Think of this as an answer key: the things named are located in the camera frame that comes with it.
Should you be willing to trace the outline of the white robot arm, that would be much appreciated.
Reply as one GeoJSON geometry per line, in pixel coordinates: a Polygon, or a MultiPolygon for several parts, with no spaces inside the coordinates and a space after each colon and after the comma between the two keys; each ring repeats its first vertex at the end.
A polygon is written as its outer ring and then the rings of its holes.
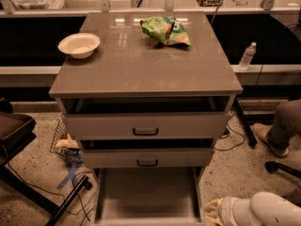
{"type": "Polygon", "coordinates": [[[249,199],[215,199],[205,206],[204,214],[219,226],[301,226],[299,206],[265,191],[249,199]]]}

